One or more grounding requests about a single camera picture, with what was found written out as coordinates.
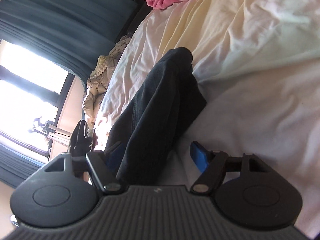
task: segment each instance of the ribbed rubber surface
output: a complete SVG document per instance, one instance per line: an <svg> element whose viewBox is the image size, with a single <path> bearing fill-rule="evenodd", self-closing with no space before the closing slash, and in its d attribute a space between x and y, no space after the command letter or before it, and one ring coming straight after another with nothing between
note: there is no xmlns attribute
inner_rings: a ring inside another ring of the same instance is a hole
<svg viewBox="0 0 320 240"><path fill-rule="evenodd" d="M306 240L294 227L272 232L243 229L224 219L209 198L185 187L131 186L108 196L84 220L57 229L21 225L7 240Z"/></svg>

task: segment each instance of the black jeans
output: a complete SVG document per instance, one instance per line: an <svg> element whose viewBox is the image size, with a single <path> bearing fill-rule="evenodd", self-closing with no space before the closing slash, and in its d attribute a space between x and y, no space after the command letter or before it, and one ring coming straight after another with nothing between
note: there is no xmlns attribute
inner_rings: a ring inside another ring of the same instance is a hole
<svg viewBox="0 0 320 240"><path fill-rule="evenodd" d="M192 60L186 48L169 50L112 127L106 164L117 179L155 183L172 145L204 109L206 101L192 75Z"/></svg>

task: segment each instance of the wall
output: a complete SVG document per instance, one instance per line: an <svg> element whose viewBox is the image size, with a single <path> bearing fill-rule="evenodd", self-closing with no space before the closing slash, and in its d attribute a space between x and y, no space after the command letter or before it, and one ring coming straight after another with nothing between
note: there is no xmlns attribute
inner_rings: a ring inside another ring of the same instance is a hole
<svg viewBox="0 0 320 240"><path fill-rule="evenodd" d="M13 188L0 181L0 239L14 230L14 226L10 221L12 212L9 205L10 196L13 191Z"/></svg>
<svg viewBox="0 0 320 240"><path fill-rule="evenodd" d="M81 80L75 77L67 95L66 101L58 121L58 128L68 132L73 132L79 120L82 119L82 102L84 98L84 87ZM53 159L60 153L66 152L67 147L53 142L50 159Z"/></svg>

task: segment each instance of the window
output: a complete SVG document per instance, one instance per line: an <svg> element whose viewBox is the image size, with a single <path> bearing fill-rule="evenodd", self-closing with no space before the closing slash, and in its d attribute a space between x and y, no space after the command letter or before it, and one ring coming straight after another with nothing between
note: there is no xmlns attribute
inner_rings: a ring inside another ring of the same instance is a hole
<svg viewBox="0 0 320 240"><path fill-rule="evenodd" d="M66 97L61 98L66 79L70 83L68 93L74 76L51 61L3 40L0 65L0 134L47 154L50 140L43 125L55 122Z"/></svg>

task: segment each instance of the bed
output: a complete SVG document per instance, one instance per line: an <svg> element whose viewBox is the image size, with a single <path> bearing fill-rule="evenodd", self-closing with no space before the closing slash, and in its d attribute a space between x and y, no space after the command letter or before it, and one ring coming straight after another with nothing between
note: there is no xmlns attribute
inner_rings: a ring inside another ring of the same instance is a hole
<svg viewBox="0 0 320 240"><path fill-rule="evenodd" d="M190 0L153 10L125 49L95 123L104 150L112 125L154 64L188 48L207 106L171 152L161 185L200 175L192 141L256 154L302 194L296 226L320 231L320 0Z"/></svg>

